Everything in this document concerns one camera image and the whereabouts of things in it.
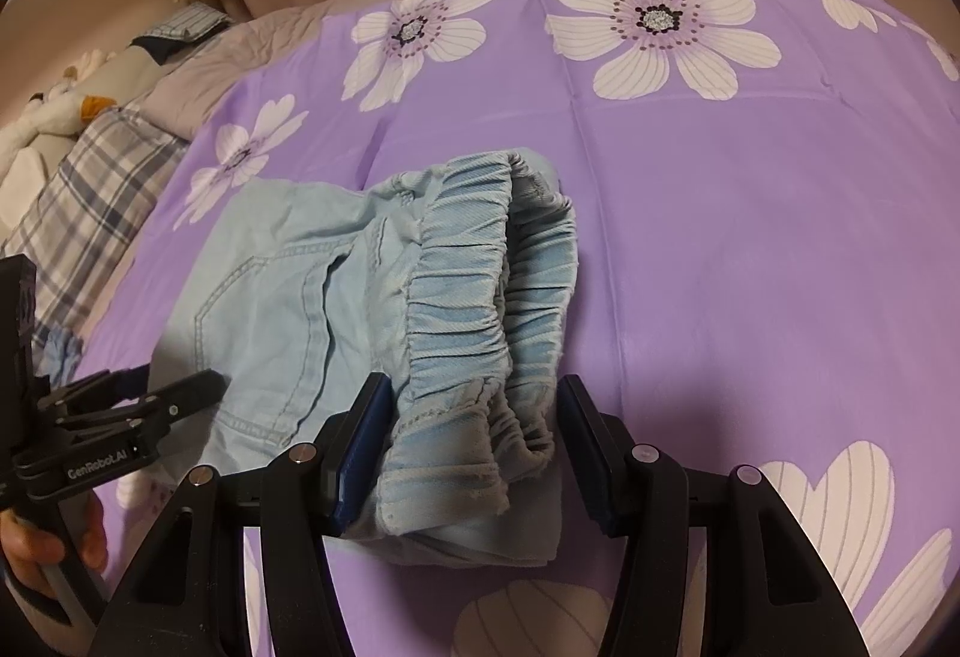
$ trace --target wall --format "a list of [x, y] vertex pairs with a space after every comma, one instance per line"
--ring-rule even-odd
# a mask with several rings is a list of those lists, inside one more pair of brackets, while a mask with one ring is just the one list
[[6, 22], [0, 13], [0, 124], [85, 51], [121, 50], [174, 8], [173, 0], [56, 0]]

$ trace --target mattress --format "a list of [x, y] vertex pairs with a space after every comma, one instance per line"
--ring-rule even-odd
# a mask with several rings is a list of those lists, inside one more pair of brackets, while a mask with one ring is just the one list
[[[363, 46], [383, 21], [449, 0], [328, 16], [240, 77], [144, 226], [78, 376], [149, 360], [232, 193], [184, 217], [231, 159], [218, 151], [227, 125], [249, 134], [293, 97], [308, 117], [260, 177], [352, 189], [531, 148], [578, 216], [563, 370], [683, 465], [765, 470], [872, 655], [896, 657], [957, 566], [960, 493], [938, 483], [957, 464], [960, 421], [954, 62], [882, 0], [664, 0], [649, 25], [637, 25], [648, 5], [625, 28], [615, 11], [649, 0], [474, 1], [454, 0], [453, 19], [470, 21], [448, 35], [458, 42], [402, 82], [364, 66]], [[653, 26], [674, 34], [650, 40]], [[654, 53], [640, 56], [644, 41]], [[587, 520], [562, 465], [562, 542], [541, 569], [400, 568], [328, 541], [357, 655], [594, 654], [623, 547]], [[115, 583], [167, 492], [141, 473], [101, 496]], [[246, 558], [265, 657], [256, 533]]]

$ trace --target denim garment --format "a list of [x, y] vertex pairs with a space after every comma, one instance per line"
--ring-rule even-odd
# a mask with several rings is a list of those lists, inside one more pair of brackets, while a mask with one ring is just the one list
[[157, 385], [206, 367], [230, 380], [215, 415], [164, 441], [168, 472], [265, 465], [382, 371], [397, 420], [349, 537], [402, 562], [551, 559], [551, 410], [577, 251], [552, 168], [524, 155], [470, 155], [364, 193], [241, 189], [152, 360]]

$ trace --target plaid fabric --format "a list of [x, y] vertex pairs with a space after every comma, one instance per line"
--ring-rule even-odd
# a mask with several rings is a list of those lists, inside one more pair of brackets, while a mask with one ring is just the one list
[[187, 147], [135, 109], [105, 110], [0, 247], [37, 264], [35, 363], [51, 328], [88, 317]]
[[215, 29], [232, 23], [230, 17], [203, 2], [195, 2], [177, 10], [172, 16], [143, 32], [141, 37], [161, 37], [164, 40], [199, 42]]

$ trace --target light blue jeans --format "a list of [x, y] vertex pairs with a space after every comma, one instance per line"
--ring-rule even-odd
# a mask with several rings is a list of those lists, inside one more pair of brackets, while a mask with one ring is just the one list
[[382, 371], [397, 420], [350, 537], [397, 561], [551, 559], [551, 410], [576, 233], [553, 170], [524, 155], [470, 155], [364, 193], [241, 189], [155, 350], [157, 385], [207, 367], [229, 378], [211, 417], [164, 441], [168, 472], [265, 465]]

